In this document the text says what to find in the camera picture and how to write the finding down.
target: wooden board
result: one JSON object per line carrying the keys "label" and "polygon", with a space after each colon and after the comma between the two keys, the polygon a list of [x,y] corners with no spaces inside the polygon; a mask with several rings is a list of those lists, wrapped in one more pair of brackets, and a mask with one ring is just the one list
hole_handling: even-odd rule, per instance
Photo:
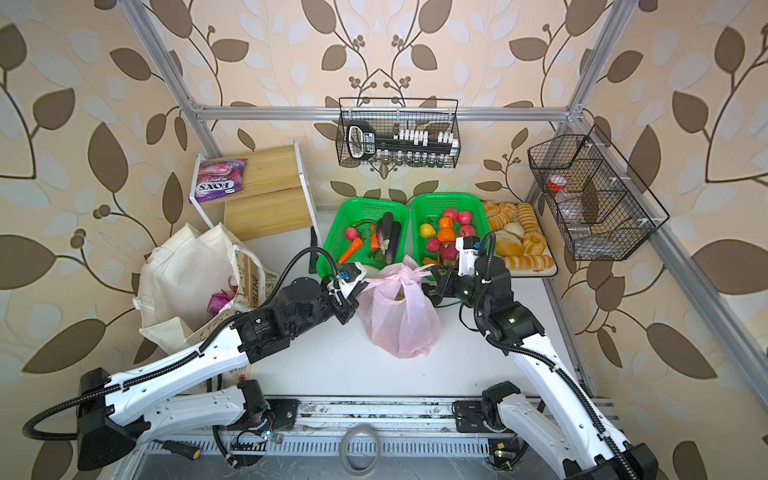
{"label": "wooden board", "polygon": [[304,190],[295,187],[228,200],[224,209],[224,226],[244,242],[310,227],[312,218],[306,206]]}
{"label": "wooden board", "polygon": [[219,160],[236,160],[238,158],[246,159],[243,171],[243,189],[236,194],[209,200],[203,205],[230,202],[252,195],[301,187],[299,167],[296,165],[296,152],[293,145],[259,150],[252,154],[232,155]]}

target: wall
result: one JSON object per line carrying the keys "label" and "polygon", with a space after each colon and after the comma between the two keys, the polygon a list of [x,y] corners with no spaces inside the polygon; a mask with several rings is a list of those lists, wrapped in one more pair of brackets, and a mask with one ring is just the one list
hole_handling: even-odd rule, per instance
{"label": "wall", "polygon": [[[672,231],[765,349],[768,5],[639,5],[588,120],[659,195]],[[629,438],[669,478],[762,478],[768,415],[653,248],[574,263],[549,211],[543,227],[567,267],[554,281],[588,371]]]}
{"label": "wall", "polygon": [[[336,107],[345,96],[394,97],[399,103],[436,96],[466,107],[564,107],[610,8],[605,0],[578,2],[568,10],[560,0],[145,5],[198,103],[274,107]],[[522,153],[554,130],[546,122],[463,122],[458,170],[371,171],[338,167],[336,125],[329,121],[210,126],[232,154],[306,139],[303,154],[320,205],[339,205],[365,192],[403,201],[435,188],[496,200],[514,199],[513,190],[523,197],[532,177]],[[524,129],[506,171],[502,155],[510,154],[512,138]],[[522,159],[519,164],[515,156]]]}
{"label": "wall", "polygon": [[[137,274],[172,230],[200,226],[184,202],[200,145],[112,4],[0,2],[5,478],[95,478],[75,475],[73,442],[26,439],[22,425],[76,396],[82,373],[162,353],[138,333]],[[43,428],[71,432],[74,419]]]}

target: pink plastic bag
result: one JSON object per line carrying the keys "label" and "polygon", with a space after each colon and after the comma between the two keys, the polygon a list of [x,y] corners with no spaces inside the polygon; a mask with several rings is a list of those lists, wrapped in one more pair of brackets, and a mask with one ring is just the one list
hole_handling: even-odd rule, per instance
{"label": "pink plastic bag", "polygon": [[[422,292],[421,278],[430,275],[406,255],[389,265],[358,296],[357,313],[368,337],[400,359],[427,356],[440,335],[440,319]],[[395,300],[402,289],[405,298]]]}

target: green plastic basket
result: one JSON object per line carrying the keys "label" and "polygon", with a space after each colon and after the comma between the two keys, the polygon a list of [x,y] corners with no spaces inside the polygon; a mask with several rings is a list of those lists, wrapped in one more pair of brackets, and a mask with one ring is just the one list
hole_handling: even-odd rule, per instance
{"label": "green plastic basket", "polygon": [[[437,222],[442,217],[446,208],[455,208],[458,211],[466,210],[472,214],[472,226],[477,236],[481,239],[491,230],[488,228],[488,219],[485,218],[485,209],[480,200],[470,194],[423,194],[413,199],[411,210],[413,212],[413,251],[416,254],[414,260],[421,263],[424,257],[433,260],[438,259],[437,253],[427,251],[427,240],[419,235],[419,227],[422,223],[430,223],[437,230]],[[458,222],[453,223],[453,231],[458,236],[458,230],[462,226]]]}
{"label": "green plastic basket", "polygon": [[[358,220],[373,220],[378,221],[387,212],[392,212],[392,216],[395,221],[400,222],[402,230],[400,231],[400,241],[397,244],[397,251],[395,252],[395,263],[402,262],[403,250],[406,248],[406,236],[408,235],[408,219],[411,214],[408,212],[408,207],[396,202],[388,202],[385,200],[371,200],[369,198],[353,198],[344,202],[339,209],[339,213],[336,214],[336,219],[333,221],[331,231],[328,233],[326,239],[325,248],[333,258],[339,259],[342,253],[346,252],[349,248],[349,241],[344,238],[344,230],[351,227],[353,223]],[[371,253],[371,241],[366,240],[365,245],[360,250],[357,250],[350,262],[360,262],[363,265],[371,265],[376,268],[380,268],[381,265],[375,265],[368,255]],[[328,261],[322,255],[317,260],[317,274],[320,277],[331,274]]]}

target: carrot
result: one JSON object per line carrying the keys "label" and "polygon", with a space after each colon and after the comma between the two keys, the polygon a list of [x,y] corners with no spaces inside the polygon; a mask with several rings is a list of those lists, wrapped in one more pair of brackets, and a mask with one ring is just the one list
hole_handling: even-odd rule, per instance
{"label": "carrot", "polygon": [[352,258],[352,255],[354,255],[357,250],[360,250],[362,244],[363,241],[360,239],[360,237],[357,237],[355,240],[353,240],[349,245],[349,248],[346,249],[346,252],[344,252],[344,254],[339,257],[339,265],[343,265],[347,262],[347,260]]}
{"label": "carrot", "polygon": [[379,236],[376,235],[376,225],[371,223],[371,251],[375,252],[379,249]]}

